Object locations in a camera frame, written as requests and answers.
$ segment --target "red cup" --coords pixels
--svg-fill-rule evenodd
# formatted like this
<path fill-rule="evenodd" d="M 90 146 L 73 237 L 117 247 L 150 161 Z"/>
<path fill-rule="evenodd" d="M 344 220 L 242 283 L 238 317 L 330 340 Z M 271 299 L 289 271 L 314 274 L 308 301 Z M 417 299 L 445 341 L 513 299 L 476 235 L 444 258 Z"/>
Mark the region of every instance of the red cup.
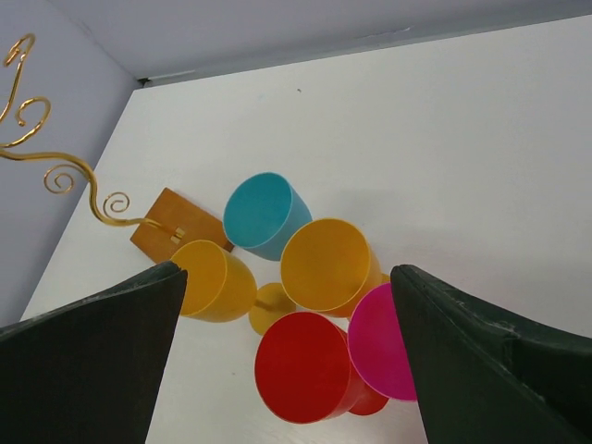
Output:
<path fill-rule="evenodd" d="M 388 399 L 352 365 L 346 333 L 320 314 L 287 314 L 269 328 L 255 357 L 255 382 L 279 418 L 308 424 L 351 412 L 376 413 Z"/>

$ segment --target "gold wire ornament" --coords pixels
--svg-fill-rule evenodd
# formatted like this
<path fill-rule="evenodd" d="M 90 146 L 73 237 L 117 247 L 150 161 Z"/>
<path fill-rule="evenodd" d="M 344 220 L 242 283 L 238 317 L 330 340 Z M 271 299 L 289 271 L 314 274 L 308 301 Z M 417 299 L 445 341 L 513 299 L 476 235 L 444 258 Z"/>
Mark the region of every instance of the gold wire ornament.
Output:
<path fill-rule="evenodd" d="M 11 64 L 16 60 L 18 60 L 18 64 L 17 72 L 12 85 L 12 90 L 10 92 L 10 95 L 8 96 L 8 101 L 6 103 L 4 110 L 2 111 L 2 114 L 0 114 L 0 124 L 4 121 L 15 102 L 17 91 L 19 90 L 22 70 L 25 66 L 27 57 L 29 57 L 29 54 L 31 53 L 31 49 L 34 44 L 35 35 L 32 33 L 26 34 L 10 48 L 10 50 L 8 51 L 8 55 L 4 59 L 3 65 L 5 68 L 9 68 Z M 53 194 L 67 194 L 68 192 L 70 192 L 76 184 L 76 180 L 74 179 L 74 176 L 70 174 L 70 172 L 66 172 L 64 171 L 64 169 L 76 171 L 77 173 L 81 174 L 87 182 L 89 182 L 91 188 L 89 193 L 89 205 L 91 207 L 92 214 L 104 224 L 107 224 L 112 227 L 129 227 L 132 225 L 145 224 L 154 228 L 162 229 L 166 233 L 170 234 L 172 238 L 180 239 L 180 234 L 178 231 L 165 227 L 161 223 L 156 222 L 155 220 L 152 220 L 150 218 L 138 217 L 133 219 L 120 219 L 111 216 L 111 214 L 123 213 L 130 207 L 130 198 L 125 192 L 118 191 L 109 194 L 103 201 L 103 211 L 101 211 L 97 203 L 98 182 L 96 176 L 94 175 L 94 171 L 87 162 L 80 159 L 79 157 L 72 154 L 52 151 L 30 154 L 14 154 L 9 152 L 8 150 L 10 148 L 14 148 L 15 146 L 23 144 L 31 137 L 33 137 L 35 134 L 37 134 L 49 118 L 52 109 L 49 100 L 47 100 L 46 97 L 42 96 L 32 97 L 31 99 L 25 100 L 18 107 L 17 112 L 15 113 L 15 119 L 18 125 L 20 127 L 25 127 L 27 125 L 27 121 L 23 118 L 23 112 L 30 105 L 37 103 L 41 103 L 44 106 L 43 115 L 39 119 L 39 122 L 37 122 L 37 124 L 25 135 L 21 136 L 15 141 L 8 143 L 0 142 L 0 157 L 23 162 L 43 160 L 65 161 L 66 163 L 61 163 L 59 165 L 52 166 L 45 173 L 45 176 L 43 177 L 43 185 L 48 191 L 50 191 Z"/>

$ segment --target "wooden block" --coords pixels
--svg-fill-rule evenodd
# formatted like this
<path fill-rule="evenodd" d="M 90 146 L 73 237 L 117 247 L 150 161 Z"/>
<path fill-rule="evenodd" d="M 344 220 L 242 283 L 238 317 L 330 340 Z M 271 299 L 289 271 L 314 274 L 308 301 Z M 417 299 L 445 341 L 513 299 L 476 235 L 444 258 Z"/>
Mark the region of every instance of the wooden block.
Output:
<path fill-rule="evenodd" d="M 161 229 L 138 226 L 130 240 L 157 264 L 169 260 L 183 245 L 200 239 L 215 242 L 229 252 L 234 248 L 224 233 L 222 221 L 169 188 L 163 189 L 146 217 L 182 234 L 179 240 Z"/>

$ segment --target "pink cup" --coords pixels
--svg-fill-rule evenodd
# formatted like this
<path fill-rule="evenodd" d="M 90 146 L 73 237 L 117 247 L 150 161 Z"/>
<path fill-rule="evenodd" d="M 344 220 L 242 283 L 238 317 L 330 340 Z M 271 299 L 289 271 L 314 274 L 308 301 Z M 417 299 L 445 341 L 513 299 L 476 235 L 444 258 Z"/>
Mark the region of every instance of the pink cup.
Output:
<path fill-rule="evenodd" d="M 364 382 L 399 401 L 417 401 L 390 283 L 370 290 L 351 315 L 351 361 Z"/>

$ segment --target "gray wall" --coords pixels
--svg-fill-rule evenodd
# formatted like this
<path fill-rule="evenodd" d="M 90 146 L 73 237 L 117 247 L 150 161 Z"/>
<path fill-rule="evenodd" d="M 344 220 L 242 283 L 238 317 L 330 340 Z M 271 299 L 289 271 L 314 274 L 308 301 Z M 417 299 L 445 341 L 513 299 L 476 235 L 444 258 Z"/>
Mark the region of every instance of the gray wall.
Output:
<path fill-rule="evenodd" d="M 14 150 L 65 151 L 94 165 L 137 82 L 46 0 L 2 0 L 0 57 L 27 32 L 37 34 L 37 44 L 15 105 L 45 95 L 53 112 L 35 138 Z M 2 108 L 15 65 L 0 67 Z M 41 107 L 30 108 L 31 124 Z M 0 126 L 2 142 L 31 127 L 19 128 L 12 114 Z M 79 182 L 69 195 L 46 191 L 43 174 L 51 165 L 0 159 L 0 326 L 19 320 L 84 189 Z"/>
<path fill-rule="evenodd" d="M 48 0 L 138 79 L 282 65 L 592 13 L 590 0 Z"/>

